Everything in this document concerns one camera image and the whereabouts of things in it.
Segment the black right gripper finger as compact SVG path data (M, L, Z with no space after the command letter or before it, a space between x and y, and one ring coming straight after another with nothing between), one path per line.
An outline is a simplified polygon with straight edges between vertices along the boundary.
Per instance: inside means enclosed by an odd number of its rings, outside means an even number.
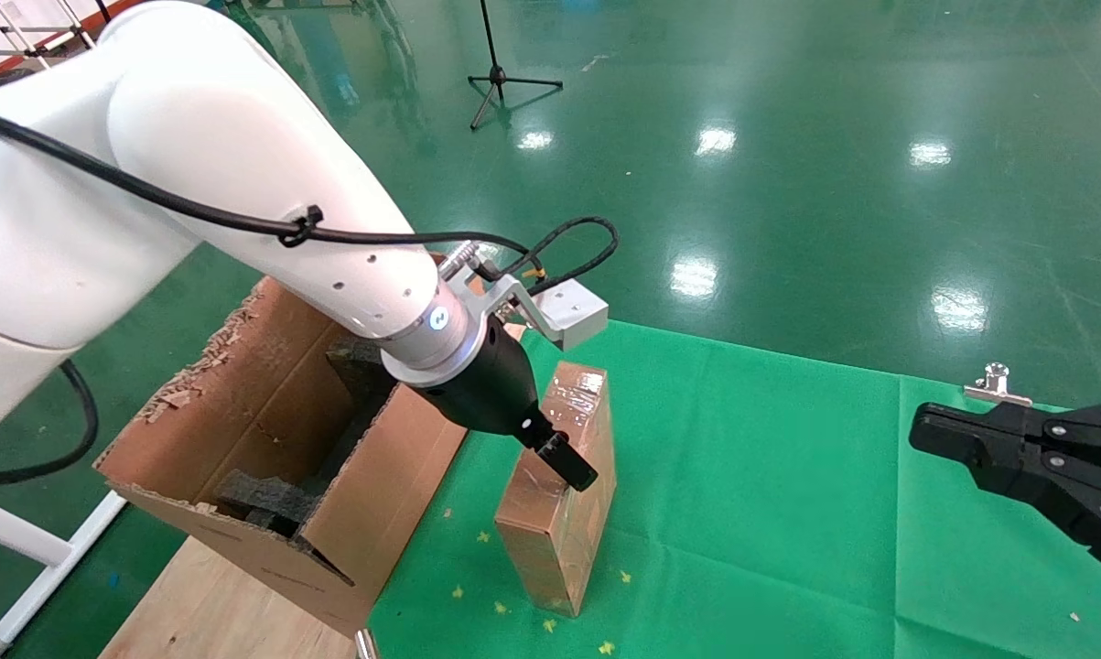
M1101 459L1101 405L1048 411L1002 402L984 413L926 402L915 410L911 446L947 459L972 455L977 439L1036 444L1080 459Z
M1101 563L1101 485L1081 482L1051 465L1081 460L1037 444L913 444L923 453L963 464L978 488L1027 504Z

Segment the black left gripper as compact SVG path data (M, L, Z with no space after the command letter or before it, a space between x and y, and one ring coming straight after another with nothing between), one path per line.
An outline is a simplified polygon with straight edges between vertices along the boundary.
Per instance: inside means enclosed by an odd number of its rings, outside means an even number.
M556 431L542 413L524 345L494 316L488 317L480 349L465 370L419 395L455 425L517 438L575 492L586 492L598 479L567 433Z

